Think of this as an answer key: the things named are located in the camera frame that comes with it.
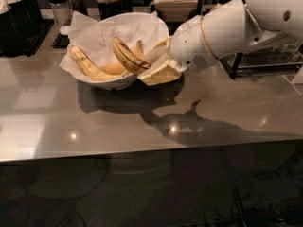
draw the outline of fruit bowl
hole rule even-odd
[[[129,74],[120,79],[93,81],[82,73],[70,53],[71,46],[76,45],[99,67],[114,63],[117,59],[112,51],[111,44],[115,36],[123,38],[128,46],[132,46],[138,40],[141,40],[144,53],[159,41],[167,38],[169,30],[167,25],[155,13],[123,13],[97,22],[92,18],[74,12],[69,32],[70,44],[67,46],[67,53],[62,59],[60,67],[75,79],[98,88],[119,90],[130,86],[137,80],[137,76],[134,74]]]

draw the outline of gray countertop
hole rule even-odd
[[[303,96],[282,75],[233,80],[217,65],[106,91],[59,67],[56,36],[34,56],[0,58],[1,161],[303,138]]]

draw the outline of bowl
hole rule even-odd
[[[80,21],[80,16],[84,15],[78,14],[77,21]],[[83,21],[90,19],[88,17],[81,18]],[[116,36],[116,34],[118,34],[118,37],[125,41],[126,44],[134,44],[138,38],[144,38],[145,42],[143,43],[143,53],[144,51],[148,51],[149,47],[152,47],[154,44],[157,44],[159,41],[169,36],[169,30],[164,21],[156,17],[155,14],[143,12],[122,13],[117,16],[113,16],[103,21],[97,22],[96,25],[94,22],[91,24],[82,22],[80,25],[78,25],[77,28],[73,29],[72,27],[73,22],[70,31],[77,31],[77,33],[70,32],[70,44],[67,46],[67,53],[64,56],[60,67],[70,73],[75,79],[88,83],[94,87],[106,90],[124,89],[135,82],[137,80],[137,76],[134,74],[129,74],[128,76],[121,79],[113,79],[109,81],[93,81],[81,72],[78,65],[72,59],[69,53],[70,46],[78,46],[93,62],[95,62],[95,60],[98,60],[96,64],[99,65],[109,63],[108,61],[110,57],[114,57],[116,59],[114,52],[112,51],[104,52],[104,56],[101,56],[100,54],[102,51],[111,50],[109,49],[109,47],[111,47],[111,40],[114,38],[114,36]],[[151,33],[151,31],[156,31],[157,36],[154,36],[154,33]]]

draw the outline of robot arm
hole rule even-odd
[[[169,58],[200,71],[229,55],[303,40],[301,0],[245,1],[183,23],[170,40]]]

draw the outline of metal counter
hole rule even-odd
[[[303,96],[282,75],[233,80],[217,65],[106,91],[59,67],[57,31],[34,56],[0,58],[1,161],[303,138]]]

